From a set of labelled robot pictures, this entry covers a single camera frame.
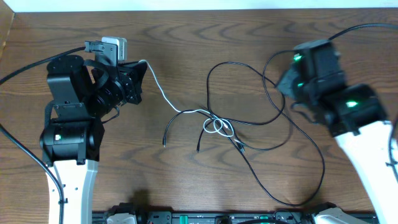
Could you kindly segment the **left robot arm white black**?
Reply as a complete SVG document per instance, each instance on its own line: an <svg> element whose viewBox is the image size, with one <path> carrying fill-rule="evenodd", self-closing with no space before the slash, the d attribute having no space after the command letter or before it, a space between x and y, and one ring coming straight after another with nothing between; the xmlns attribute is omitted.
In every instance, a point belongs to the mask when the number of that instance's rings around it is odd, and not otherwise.
<svg viewBox="0 0 398 224"><path fill-rule="evenodd" d="M43 160L49 168L50 223L91 223L93 190L103 116L112 109L142 98L145 62L117 63L109 59L85 60L79 55L53 59L47 65L47 83L53 96L45 109L40 136Z"/></svg>

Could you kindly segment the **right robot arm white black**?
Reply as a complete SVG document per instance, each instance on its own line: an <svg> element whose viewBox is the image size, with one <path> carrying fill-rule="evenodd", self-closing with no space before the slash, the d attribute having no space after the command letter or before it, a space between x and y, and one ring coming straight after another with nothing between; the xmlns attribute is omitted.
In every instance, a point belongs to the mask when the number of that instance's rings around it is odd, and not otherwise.
<svg viewBox="0 0 398 224"><path fill-rule="evenodd" d="M277 89L313 113L347 155L380 223L397 223L397 141L376 92L348 85L332 41L293 48L290 68Z"/></svg>

